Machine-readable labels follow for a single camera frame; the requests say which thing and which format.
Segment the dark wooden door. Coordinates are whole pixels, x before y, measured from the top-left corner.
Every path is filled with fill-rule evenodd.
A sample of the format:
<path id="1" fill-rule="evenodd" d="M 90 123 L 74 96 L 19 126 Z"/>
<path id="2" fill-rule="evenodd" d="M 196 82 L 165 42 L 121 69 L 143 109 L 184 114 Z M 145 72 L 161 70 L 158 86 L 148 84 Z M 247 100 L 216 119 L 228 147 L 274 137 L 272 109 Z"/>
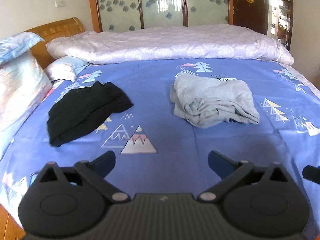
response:
<path id="1" fill-rule="evenodd" d="M 233 0 L 233 24 L 267 34 L 268 0 Z"/>

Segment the grey sweatpants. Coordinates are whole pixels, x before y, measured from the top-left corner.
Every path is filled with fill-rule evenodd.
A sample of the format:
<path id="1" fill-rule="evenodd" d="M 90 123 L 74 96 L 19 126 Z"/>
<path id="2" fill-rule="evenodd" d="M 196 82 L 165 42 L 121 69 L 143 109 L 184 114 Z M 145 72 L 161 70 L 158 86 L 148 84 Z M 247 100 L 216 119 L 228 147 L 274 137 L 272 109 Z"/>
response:
<path id="1" fill-rule="evenodd" d="M 219 80 L 181 74 L 170 87 L 174 116 L 198 128 L 221 122 L 260 123 L 252 92 L 241 80 Z"/>

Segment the black folded garment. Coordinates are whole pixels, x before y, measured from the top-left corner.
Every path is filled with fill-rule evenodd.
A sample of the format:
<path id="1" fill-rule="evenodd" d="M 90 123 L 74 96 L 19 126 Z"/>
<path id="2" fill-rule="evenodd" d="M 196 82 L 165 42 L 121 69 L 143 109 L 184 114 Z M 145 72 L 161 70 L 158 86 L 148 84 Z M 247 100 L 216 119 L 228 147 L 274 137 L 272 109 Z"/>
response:
<path id="1" fill-rule="evenodd" d="M 51 146 L 79 139 L 96 130 L 114 113 L 133 106 L 129 97 L 111 82 L 68 91 L 48 113 L 47 130 Z"/>

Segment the wooden bedside cabinet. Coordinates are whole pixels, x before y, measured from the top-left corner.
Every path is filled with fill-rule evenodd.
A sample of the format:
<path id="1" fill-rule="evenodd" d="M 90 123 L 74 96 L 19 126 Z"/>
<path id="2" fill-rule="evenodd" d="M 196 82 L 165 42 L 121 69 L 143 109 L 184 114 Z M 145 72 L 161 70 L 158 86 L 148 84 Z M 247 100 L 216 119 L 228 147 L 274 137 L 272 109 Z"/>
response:
<path id="1" fill-rule="evenodd" d="M 0 207 L 0 240 L 19 240 L 26 235 L 12 216 L 1 205 Z"/>

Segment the blue floral upper pillow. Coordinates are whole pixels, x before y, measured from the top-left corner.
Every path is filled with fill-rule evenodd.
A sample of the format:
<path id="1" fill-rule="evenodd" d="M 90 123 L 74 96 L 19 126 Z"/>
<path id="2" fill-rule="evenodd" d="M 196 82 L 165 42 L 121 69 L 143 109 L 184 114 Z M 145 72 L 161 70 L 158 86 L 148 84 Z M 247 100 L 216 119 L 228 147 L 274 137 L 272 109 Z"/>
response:
<path id="1" fill-rule="evenodd" d="M 44 39 L 32 32 L 22 32 L 0 41 L 0 64 L 5 64 L 31 49 Z"/>

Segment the blue patterned bed sheet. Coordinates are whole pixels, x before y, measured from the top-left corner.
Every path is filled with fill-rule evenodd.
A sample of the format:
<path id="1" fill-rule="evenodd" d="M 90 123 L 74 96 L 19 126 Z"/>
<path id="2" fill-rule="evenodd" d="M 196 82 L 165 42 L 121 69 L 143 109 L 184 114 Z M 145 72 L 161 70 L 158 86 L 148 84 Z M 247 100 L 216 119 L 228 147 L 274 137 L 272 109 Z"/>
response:
<path id="1" fill-rule="evenodd" d="M 182 74 L 219 81 L 241 80 L 250 88 L 260 124 L 223 122 L 197 128 L 174 116 L 170 87 Z M 60 147 L 49 143 L 48 113 L 70 90 L 111 82 L 133 102 L 92 133 Z M 302 178 L 319 165 L 319 98 L 298 72 L 257 60 L 164 60 L 93 66 L 63 81 L 25 121 L 1 159 L 1 204 L 17 217 L 18 205 L 49 161 L 71 166 L 108 150 L 117 156 L 107 180 L 129 195 L 199 194 L 219 181 L 207 164 L 212 150 L 264 166 L 282 163 L 311 206 L 306 233 L 319 230 L 319 186 Z"/>

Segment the wooden headboard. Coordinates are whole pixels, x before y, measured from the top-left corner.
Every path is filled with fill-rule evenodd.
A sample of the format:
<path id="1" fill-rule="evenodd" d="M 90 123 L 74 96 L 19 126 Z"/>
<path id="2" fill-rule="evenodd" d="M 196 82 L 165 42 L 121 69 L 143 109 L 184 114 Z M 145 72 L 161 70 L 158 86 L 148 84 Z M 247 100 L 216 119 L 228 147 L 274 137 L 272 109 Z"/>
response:
<path id="1" fill-rule="evenodd" d="M 68 18 L 27 30 L 35 33 L 43 39 L 31 48 L 31 53 L 37 59 L 38 64 L 45 69 L 54 59 L 47 52 L 46 44 L 55 38 L 70 37 L 85 32 L 83 24 L 77 17 Z"/>

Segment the white wall switch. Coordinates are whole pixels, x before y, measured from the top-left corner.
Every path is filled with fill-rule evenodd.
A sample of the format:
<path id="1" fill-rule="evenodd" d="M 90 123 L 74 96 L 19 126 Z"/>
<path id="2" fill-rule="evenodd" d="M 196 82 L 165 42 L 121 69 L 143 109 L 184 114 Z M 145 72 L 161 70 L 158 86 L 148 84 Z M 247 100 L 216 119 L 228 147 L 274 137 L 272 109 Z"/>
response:
<path id="1" fill-rule="evenodd" d="M 56 8 L 61 8 L 61 7 L 65 7 L 65 6 L 66 6 L 66 2 L 64 0 L 55 1 Z"/>

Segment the pale pink quilt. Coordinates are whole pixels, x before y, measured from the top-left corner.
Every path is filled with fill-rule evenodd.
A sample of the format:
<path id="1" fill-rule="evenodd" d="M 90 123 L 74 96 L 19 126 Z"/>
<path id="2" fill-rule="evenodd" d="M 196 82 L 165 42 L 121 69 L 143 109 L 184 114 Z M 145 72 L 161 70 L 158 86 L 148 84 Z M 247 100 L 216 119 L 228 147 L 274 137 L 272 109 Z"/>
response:
<path id="1" fill-rule="evenodd" d="M 155 27 L 114 33 L 86 31 L 46 45 L 54 59 L 77 57 L 92 64 L 167 59 L 250 59 L 292 65 L 279 42 L 245 27 L 228 24 Z"/>

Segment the large pastel pillow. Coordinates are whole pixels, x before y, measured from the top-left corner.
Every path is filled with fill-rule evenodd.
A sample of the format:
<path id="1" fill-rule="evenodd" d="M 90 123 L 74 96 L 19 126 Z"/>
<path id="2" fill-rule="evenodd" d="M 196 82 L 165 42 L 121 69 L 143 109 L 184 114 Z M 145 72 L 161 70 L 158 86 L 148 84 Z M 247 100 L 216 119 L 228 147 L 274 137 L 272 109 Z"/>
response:
<path id="1" fill-rule="evenodd" d="M 52 83 L 31 51 L 1 65 L 1 158 Z"/>

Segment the glass door wardrobe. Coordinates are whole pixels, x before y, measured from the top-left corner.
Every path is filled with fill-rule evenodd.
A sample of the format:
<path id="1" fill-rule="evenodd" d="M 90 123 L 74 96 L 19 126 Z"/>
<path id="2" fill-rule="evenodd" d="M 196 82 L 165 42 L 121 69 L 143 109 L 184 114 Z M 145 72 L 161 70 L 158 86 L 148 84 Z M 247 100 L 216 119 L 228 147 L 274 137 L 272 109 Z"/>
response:
<path id="1" fill-rule="evenodd" d="M 89 0 L 96 32 L 232 23 L 229 0 Z"/>

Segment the small pale pillow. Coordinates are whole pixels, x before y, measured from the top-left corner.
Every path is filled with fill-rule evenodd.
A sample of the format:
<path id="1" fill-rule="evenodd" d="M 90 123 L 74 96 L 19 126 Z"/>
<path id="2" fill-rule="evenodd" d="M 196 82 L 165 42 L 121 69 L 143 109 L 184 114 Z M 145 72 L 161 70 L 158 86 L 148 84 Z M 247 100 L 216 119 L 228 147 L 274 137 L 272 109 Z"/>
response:
<path id="1" fill-rule="evenodd" d="M 90 63 L 77 57 L 64 56 L 49 64 L 44 72 L 51 81 L 69 80 L 74 82 Z"/>

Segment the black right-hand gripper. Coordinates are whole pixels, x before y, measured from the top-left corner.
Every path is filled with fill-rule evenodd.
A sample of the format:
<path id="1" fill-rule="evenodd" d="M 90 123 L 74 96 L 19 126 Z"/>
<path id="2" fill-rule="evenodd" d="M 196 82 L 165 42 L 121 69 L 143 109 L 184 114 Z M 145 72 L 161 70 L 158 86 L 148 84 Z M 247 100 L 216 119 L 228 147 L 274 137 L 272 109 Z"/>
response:
<path id="1" fill-rule="evenodd" d="M 303 168 L 302 176 L 304 179 L 320 184 L 320 168 L 307 165 Z"/>

